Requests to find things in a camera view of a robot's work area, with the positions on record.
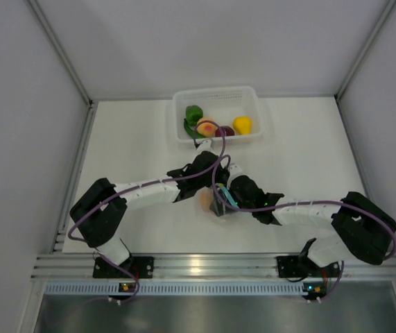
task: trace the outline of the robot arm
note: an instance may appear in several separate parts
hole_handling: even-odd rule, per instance
[[[202,173],[218,159],[212,152],[211,141],[203,141],[197,152],[191,164],[169,171],[156,180],[115,185],[107,178],[97,180],[71,209],[70,216],[75,222],[105,199],[125,189],[137,189],[117,196],[79,225],[87,245],[96,248],[118,266],[130,262],[130,251],[115,235],[127,210],[156,203],[175,203],[193,197],[203,187],[212,186],[212,171]],[[366,216],[333,205],[298,205],[298,200],[287,198],[284,194],[264,193],[236,164],[218,165],[216,182],[226,188],[225,191],[218,189],[219,195],[210,205],[210,210],[217,216],[236,211],[225,208],[222,203],[229,202],[229,199],[241,209],[292,203],[289,207],[253,212],[252,216],[267,225],[310,225],[331,231],[328,237],[311,239],[306,243],[298,256],[298,265],[303,271],[313,271],[353,257],[370,264],[380,264],[390,245],[390,235]],[[393,232],[396,231],[396,222],[361,194],[350,192],[341,201],[374,214]]]
[[[197,153],[192,163],[181,169],[169,171],[165,176],[155,180],[129,184],[112,184],[107,178],[97,180],[70,210],[73,221],[79,221],[105,199],[125,189],[139,188],[111,200],[79,225],[78,229],[87,245],[97,249],[118,266],[130,260],[130,251],[115,235],[123,215],[127,210],[136,210],[157,203],[176,203],[193,197],[203,187],[210,187],[211,171],[198,177],[194,175],[217,161],[218,156],[213,153],[212,141],[208,139],[201,142],[197,147]],[[217,181],[226,183],[228,176],[227,168],[219,165],[216,172]]]

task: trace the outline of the white enclosure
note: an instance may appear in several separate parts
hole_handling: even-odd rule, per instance
[[[258,179],[303,198],[365,191],[396,220],[396,0],[0,0],[0,332],[32,332],[38,255],[91,252],[64,240],[68,209],[92,181],[150,179],[189,161],[169,141],[173,94],[235,85],[252,86],[268,117],[257,146],[232,151]],[[210,253],[290,252],[313,232],[256,225],[244,237],[239,219],[224,248],[226,230],[192,224],[202,216],[133,218],[150,242],[126,239],[139,252],[206,252],[190,230]]]

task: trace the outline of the translucent plastic bin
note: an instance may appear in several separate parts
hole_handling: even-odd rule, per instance
[[[184,129],[185,109],[189,105],[198,105],[204,111],[204,117],[211,117],[220,126],[233,128],[236,117],[248,116],[252,119],[252,131],[248,135],[236,134],[226,137],[228,144],[253,142],[263,133],[262,116],[258,106],[258,97],[251,87],[222,87],[177,92],[173,96],[174,137],[180,144],[193,145],[193,140]]]

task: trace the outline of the metal frame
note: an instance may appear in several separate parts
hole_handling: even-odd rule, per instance
[[[277,97],[332,97],[332,94],[257,94],[259,99],[272,99]],[[140,96],[140,97],[132,97],[132,96],[122,96],[122,97],[110,97],[110,98],[95,98],[94,102],[119,102],[119,101],[170,101],[172,95],[157,95],[157,96]]]
[[[46,18],[46,15],[37,0],[25,0],[26,5],[30,8],[31,13],[33,14],[34,18],[36,18],[37,22],[39,23],[40,27],[44,31],[46,37],[48,38],[51,46],[53,47],[56,55],[59,57],[62,66],[67,71],[68,75],[72,79],[74,85],[79,91],[79,94],[82,96],[84,102],[87,105],[92,104],[92,100],[90,99],[87,90],[85,89],[82,81],[79,78],[76,70],[74,69],[73,64],[71,63],[70,59],[67,56],[67,52],[65,51],[64,47],[60,43],[58,36],[55,34],[53,28],[50,25],[50,22]]]
[[[358,53],[358,56],[355,58],[355,61],[352,63],[347,75],[341,86],[339,87],[338,93],[336,94],[336,98],[341,100],[344,96],[344,93],[348,89],[352,79],[355,77],[358,70],[361,68],[361,65],[364,63],[364,60],[367,58],[369,52],[371,51],[375,41],[381,34],[383,27],[386,25],[389,17],[395,11],[396,8],[396,0],[387,0],[386,5],[384,6],[381,14],[378,17],[378,20],[373,26],[372,31],[364,42],[364,45],[361,47],[361,50]]]
[[[82,84],[72,62],[60,43],[58,36],[51,27],[38,0],[24,0],[30,8],[31,13],[36,18],[38,24],[46,34],[49,42],[53,46],[56,54],[61,60],[62,66],[71,77],[79,94],[86,102],[88,109],[85,117],[83,131],[80,135],[78,149],[71,168],[69,183],[64,195],[64,203],[60,211],[57,232],[53,238],[49,255],[40,255],[37,258],[33,274],[31,276],[31,286],[28,292],[26,306],[17,326],[17,332],[33,332],[37,320],[38,311],[42,302],[42,297],[47,282],[55,281],[76,281],[93,282],[92,269],[94,258],[91,254],[62,254],[62,247],[65,237],[65,229],[68,221],[68,211],[73,203],[76,188],[82,170],[83,160],[87,150],[89,136],[92,131],[94,117],[97,110],[97,103],[93,103],[87,90]],[[347,91],[352,79],[361,68],[364,60],[372,49],[376,39],[380,35],[388,18],[396,8],[396,0],[387,0],[374,28],[363,44],[362,49],[355,58],[343,83],[335,95],[338,109],[345,126],[356,165],[359,170],[361,181],[366,190],[366,194],[372,198],[369,192],[368,183],[363,168],[356,154],[356,147],[350,137],[350,129],[345,121],[341,110],[341,98]],[[253,253],[253,254],[154,254],[155,267],[153,271],[154,282],[195,282],[203,280],[213,282],[276,282],[279,280],[276,267],[276,256],[288,255],[288,253]],[[370,266],[359,260],[346,262],[343,275],[344,281],[390,281],[393,283],[393,290],[396,295],[396,256],[384,262],[381,266]]]

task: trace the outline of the purple cable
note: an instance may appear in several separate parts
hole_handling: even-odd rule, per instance
[[[328,298],[333,294],[333,292],[335,291],[335,289],[338,288],[339,280],[341,280],[341,278],[343,277],[343,272],[344,272],[344,261],[341,262],[341,269],[340,269],[340,271],[339,271],[339,275],[338,275],[338,277],[336,278],[336,281],[335,281],[333,287],[329,290],[328,293],[325,294],[324,297],[321,298],[321,300],[326,300],[326,299],[328,299]]]
[[[101,256],[101,258],[109,265],[115,267],[115,269],[119,269],[122,273],[124,273],[125,275],[127,275],[129,278],[133,279],[136,282],[136,288],[135,291],[132,293],[132,295],[129,298],[126,298],[125,300],[122,300],[122,303],[127,303],[130,302],[131,300],[133,300],[137,293],[139,293],[139,289],[141,287],[141,285],[139,284],[139,279],[137,279],[132,273],[130,273],[129,271],[127,271],[126,269],[116,265],[114,262],[112,262],[110,259],[108,259],[105,255],[102,255],[99,253],[99,255]]]
[[[221,158],[221,161],[222,160],[224,160],[225,158],[227,158],[228,159],[228,161],[227,161],[227,168],[231,165],[231,163],[232,163],[232,156],[230,156],[230,155],[224,155],[222,158]]]

